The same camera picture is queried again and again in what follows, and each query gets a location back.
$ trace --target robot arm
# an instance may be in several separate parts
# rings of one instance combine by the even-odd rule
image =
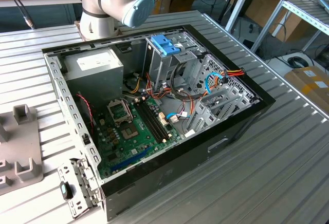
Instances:
[[[114,34],[114,19],[129,27],[140,26],[153,9],[152,0],[82,0],[80,31],[87,39]]]

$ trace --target gray plastic block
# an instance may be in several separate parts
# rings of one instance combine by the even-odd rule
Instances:
[[[33,115],[26,104],[13,107],[12,115],[18,125],[33,121]]]
[[[35,108],[13,107],[0,114],[0,195],[43,179],[38,121]]]
[[[11,183],[11,180],[8,179],[5,175],[0,177],[0,189],[10,187]]]
[[[24,167],[18,161],[15,162],[15,174],[22,182],[35,178],[39,172],[39,166],[36,165],[31,157],[29,158],[29,164]]]
[[[0,173],[11,169],[11,165],[6,160],[0,160]]]
[[[7,142],[8,139],[9,139],[9,133],[0,124],[0,144],[3,142]]]

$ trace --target blue plastic latch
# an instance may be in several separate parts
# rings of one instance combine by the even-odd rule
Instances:
[[[164,35],[154,35],[151,41],[165,56],[180,52],[180,48],[176,48]]]

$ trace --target aluminum table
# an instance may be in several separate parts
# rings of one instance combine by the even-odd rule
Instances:
[[[278,14],[283,8],[286,8],[288,11],[281,19],[280,24],[284,25],[291,13],[294,13],[295,15],[302,18],[303,20],[318,29],[314,36],[304,46],[303,51],[308,49],[308,47],[319,36],[321,32],[325,33],[326,35],[329,35],[329,13],[326,12],[322,6],[320,6],[318,0],[280,0],[276,9],[272,13],[262,32],[258,36],[254,45],[252,46],[252,52],[256,52],[262,41],[265,39],[270,27],[272,26]],[[277,28],[272,34],[273,36],[277,35],[282,25],[277,26]]]
[[[329,118],[210,17],[150,16],[136,29],[191,24],[276,99],[236,143],[114,219],[145,223],[325,223],[329,216]],[[56,101],[41,48],[81,41],[74,26],[0,34],[0,111],[38,110],[45,178],[0,196],[0,223],[70,223],[57,167],[79,158]],[[76,223],[105,223],[94,208]]]

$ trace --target green circuit board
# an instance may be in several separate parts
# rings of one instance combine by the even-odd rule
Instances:
[[[159,121],[158,113],[161,110],[155,100],[148,98],[145,103]],[[102,159],[98,170],[102,179],[181,140],[175,128],[168,125],[164,126],[164,130],[171,135],[170,138],[166,142],[156,141],[146,122],[136,110],[136,103],[129,103],[127,106],[133,116],[131,123],[123,122],[119,127],[115,126],[107,109],[99,113],[95,119],[98,152]],[[124,115],[121,109],[118,109],[118,113],[120,116]]]

